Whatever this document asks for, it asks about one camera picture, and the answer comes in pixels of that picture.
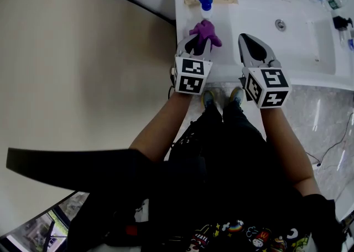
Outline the small clear blue-label bottle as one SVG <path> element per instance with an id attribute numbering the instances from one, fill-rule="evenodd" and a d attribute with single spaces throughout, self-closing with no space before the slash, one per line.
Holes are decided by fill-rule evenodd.
<path id="1" fill-rule="evenodd" d="M 354 29 L 339 31 L 339 36 L 341 46 L 354 51 Z"/>

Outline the person's right forearm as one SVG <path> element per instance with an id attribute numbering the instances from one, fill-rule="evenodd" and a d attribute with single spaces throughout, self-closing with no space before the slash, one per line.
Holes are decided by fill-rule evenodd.
<path id="1" fill-rule="evenodd" d="M 261 117 L 287 180 L 302 196 L 320 194 L 310 160 L 282 109 L 261 109 Z"/>

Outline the beige door panel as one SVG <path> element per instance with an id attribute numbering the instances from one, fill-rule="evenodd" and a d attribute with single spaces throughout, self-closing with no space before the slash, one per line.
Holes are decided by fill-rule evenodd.
<path id="1" fill-rule="evenodd" d="M 10 147 L 128 147 L 166 102 L 176 29 L 127 0 L 0 0 L 0 236 L 69 191 L 6 168 Z"/>

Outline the purple cloth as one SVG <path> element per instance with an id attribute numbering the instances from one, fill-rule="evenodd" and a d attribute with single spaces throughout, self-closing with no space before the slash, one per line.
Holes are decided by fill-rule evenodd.
<path id="1" fill-rule="evenodd" d="M 204 52 L 207 40 L 211 41 L 211 47 L 221 47 L 222 41 L 215 33 L 214 25 L 207 19 L 202 20 L 192 30 L 189 30 L 189 35 L 197 35 L 196 43 L 193 45 L 195 55 L 201 55 Z"/>

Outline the black pump soap dispenser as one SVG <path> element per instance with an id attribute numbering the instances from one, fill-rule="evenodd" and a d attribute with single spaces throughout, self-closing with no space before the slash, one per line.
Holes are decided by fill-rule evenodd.
<path id="1" fill-rule="evenodd" d="M 341 16 L 335 16 L 332 18 L 334 27 L 338 31 L 345 31 L 347 30 L 348 26 L 351 25 L 354 28 L 354 24 L 351 18 L 343 18 Z"/>

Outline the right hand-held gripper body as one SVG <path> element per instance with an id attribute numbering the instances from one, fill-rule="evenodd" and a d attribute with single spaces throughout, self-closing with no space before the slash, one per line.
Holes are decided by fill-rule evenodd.
<path id="1" fill-rule="evenodd" d="M 290 80 L 279 61 L 270 63 L 245 63 L 240 78 L 247 101 L 259 109 L 282 107 L 292 90 Z"/>

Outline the dark-framed window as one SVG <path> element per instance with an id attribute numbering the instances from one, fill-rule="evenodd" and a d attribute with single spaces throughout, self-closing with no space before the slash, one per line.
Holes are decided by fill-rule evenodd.
<path id="1" fill-rule="evenodd" d="M 76 192 L 58 205 L 0 237 L 0 252 L 65 252 L 71 221 L 88 193 Z"/>

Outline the person's left forearm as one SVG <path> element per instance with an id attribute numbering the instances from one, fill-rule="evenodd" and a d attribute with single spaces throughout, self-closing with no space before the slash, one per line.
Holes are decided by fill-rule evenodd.
<path id="1" fill-rule="evenodd" d="M 188 112 L 192 95 L 174 92 L 129 146 L 151 162 L 164 161 Z"/>

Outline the person's left shoe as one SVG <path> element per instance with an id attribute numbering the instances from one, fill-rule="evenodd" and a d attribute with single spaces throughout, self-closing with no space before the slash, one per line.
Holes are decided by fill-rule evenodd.
<path id="1" fill-rule="evenodd" d="M 206 90 L 202 94 L 202 104 L 204 108 L 207 109 L 209 106 L 215 106 L 215 97 L 212 91 Z"/>

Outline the black printed shirt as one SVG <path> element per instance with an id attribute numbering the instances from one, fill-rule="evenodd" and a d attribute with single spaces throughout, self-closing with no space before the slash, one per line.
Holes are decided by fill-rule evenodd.
<path id="1" fill-rule="evenodd" d="M 341 252 L 342 242 L 334 201 L 302 196 L 277 168 L 247 173 L 236 160 L 196 157 L 153 164 L 133 187 L 91 192 L 67 252 Z"/>

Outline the black trousers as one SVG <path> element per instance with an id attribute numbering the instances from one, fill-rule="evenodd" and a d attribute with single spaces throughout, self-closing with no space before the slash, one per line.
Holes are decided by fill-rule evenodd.
<path id="1" fill-rule="evenodd" d="M 169 161 L 194 157 L 215 161 L 218 156 L 227 156 L 228 151 L 235 147 L 237 139 L 244 143 L 246 139 L 262 138 L 237 101 L 230 102 L 222 114 L 211 103 L 196 121 L 191 122 L 171 148 Z"/>

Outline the white bottle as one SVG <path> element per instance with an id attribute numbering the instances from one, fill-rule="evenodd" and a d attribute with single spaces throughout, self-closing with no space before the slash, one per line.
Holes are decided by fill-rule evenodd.
<path id="1" fill-rule="evenodd" d="M 203 19 L 210 20 L 212 17 L 213 0 L 197 0 L 200 2 L 201 15 Z"/>

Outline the person's right shoe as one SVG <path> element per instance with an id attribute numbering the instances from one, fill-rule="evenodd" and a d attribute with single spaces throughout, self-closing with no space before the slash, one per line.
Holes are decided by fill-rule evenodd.
<path id="1" fill-rule="evenodd" d="M 244 90 L 241 87 L 236 87 L 230 94 L 229 102 L 236 102 L 239 106 L 244 99 Z"/>

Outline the white ceramic sink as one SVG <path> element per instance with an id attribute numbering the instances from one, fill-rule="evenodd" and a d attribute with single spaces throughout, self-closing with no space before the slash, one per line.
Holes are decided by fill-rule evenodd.
<path id="1" fill-rule="evenodd" d="M 177 38 L 183 39 L 202 16 L 199 6 L 175 0 Z M 310 0 L 238 0 L 238 4 L 214 4 L 211 22 L 222 47 L 211 53 L 209 83 L 237 82 L 242 74 L 238 48 L 241 33 L 268 44 L 297 85 L 354 90 L 354 52 L 340 44 L 332 14 Z M 281 32 L 275 21 L 281 19 Z"/>

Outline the person's shoe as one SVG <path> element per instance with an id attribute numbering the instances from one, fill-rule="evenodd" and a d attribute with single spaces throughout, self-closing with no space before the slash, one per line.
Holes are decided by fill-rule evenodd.
<path id="1" fill-rule="evenodd" d="M 204 108 L 207 109 L 209 106 L 215 106 L 215 97 L 212 91 L 206 90 L 202 94 L 202 104 Z"/>
<path id="2" fill-rule="evenodd" d="M 236 87 L 230 94 L 229 102 L 236 102 L 239 106 L 244 99 L 244 90 L 241 87 Z"/>

